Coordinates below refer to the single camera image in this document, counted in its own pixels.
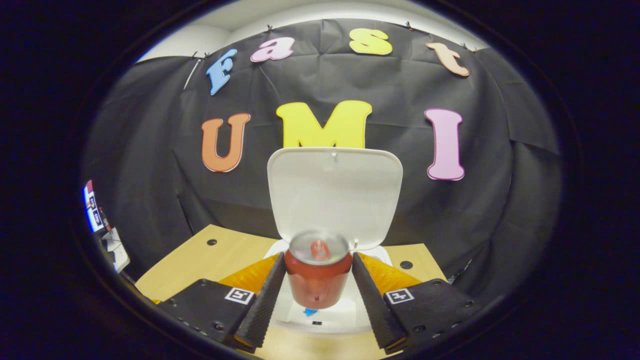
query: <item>hole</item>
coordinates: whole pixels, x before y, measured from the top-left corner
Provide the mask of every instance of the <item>hole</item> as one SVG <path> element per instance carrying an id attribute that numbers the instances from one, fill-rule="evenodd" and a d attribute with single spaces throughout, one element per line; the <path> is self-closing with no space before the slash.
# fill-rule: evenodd
<path id="1" fill-rule="evenodd" d="M 211 327 L 217 331 L 224 331 L 225 330 L 225 326 L 222 325 L 222 323 L 219 322 L 213 322 L 211 324 Z"/>

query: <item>letter m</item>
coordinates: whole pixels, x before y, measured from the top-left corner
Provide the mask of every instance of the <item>letter m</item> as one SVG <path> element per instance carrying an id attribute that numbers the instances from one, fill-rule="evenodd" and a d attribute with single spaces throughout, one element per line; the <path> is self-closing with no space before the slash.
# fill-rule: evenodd
<path id="1" fill-rule="evenodd" d="M 364 148 L 364 128 L 371 105 L 364 101 L 342 101 L 324 125 L 316 120 L 304 102 L 281 105 L 276 115 L 282 118 L 283 147 L 357 147 Z"/>

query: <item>wooden board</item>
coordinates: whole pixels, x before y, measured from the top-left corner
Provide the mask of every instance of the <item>wooden board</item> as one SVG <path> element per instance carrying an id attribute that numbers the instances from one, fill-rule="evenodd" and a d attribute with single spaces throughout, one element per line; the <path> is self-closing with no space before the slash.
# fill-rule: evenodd
<path id="1" fill-rule="evenodd" d="M 215 239 L 215 245 L 207 242 Z M 218 281 L 261 260 L 275 239 L 240 233 L 209 225 L 160 260 L 136 287 L 152 300 L 166 300 L 198 279 Z M 440 267 L 424 244 L 384 247 L 391 262 L 420 281 L 445 279 Z M 400 263 L 410 261 L 410 269 Z M 360 334 L 314 334 L 273 324 L 264 346 L 256 349 L 263 359 L 295 360 L 371 360 L 387 357 L 378 348 L 372 331 Z"/>

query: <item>black cloth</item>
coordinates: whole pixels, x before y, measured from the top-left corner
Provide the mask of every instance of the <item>black cloth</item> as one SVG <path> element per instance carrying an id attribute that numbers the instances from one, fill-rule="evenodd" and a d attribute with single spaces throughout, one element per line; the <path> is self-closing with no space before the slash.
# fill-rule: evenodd
<path id="1" fill-rule="evenodd" d="M 355 28 L 379 29 L 393 51 L 356 54 Z M 259 46 L 293 37 L 294 54 L 252 63 Z M 470 71 L 447 70 L 426 43 L 441 42 Z M 229 49 L 230 80 L 214 96 L 206 70 Z M 401 193 L 382 245 L 425 243 L 446 276 L 472 259 L 455 286 L 488 302 L 539 260 L 561 198 L 561 159 L 552 119 L 526 80 L 492 49 L 472 52 L 446 39 L 373 20 L 315 20 L 261 33 L 207 59 L 156 58 L 136 64 L 104 103 L 90 138 L 86 179 L 127 249 L 135 279 L 208 224 L 280 238 L 266 165 L 282 148 L 276 109 L 305 102 L 323 126 L 341 101 L 372 105 L 365 147 L 403 164 Z M 435 181 L 428 108 L 463 117 L 465 177 Z M 249 113 L 243 155 L 231 172 L 202 163 L 202 123 L 225 121 L 218 155 L 230 142 L 227 119 Z"/>

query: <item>soda can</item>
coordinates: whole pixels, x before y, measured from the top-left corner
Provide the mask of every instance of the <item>soda can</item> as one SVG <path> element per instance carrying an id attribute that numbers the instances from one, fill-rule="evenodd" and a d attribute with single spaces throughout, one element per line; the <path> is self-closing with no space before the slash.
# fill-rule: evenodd
<path id="1" fill-rule="evenodd" d="M 326 309 L 342 295 L 353 257 L 339 234 L 306 231 L 289 244 L 284 261 L 293 299 L 309 309 Z"/>

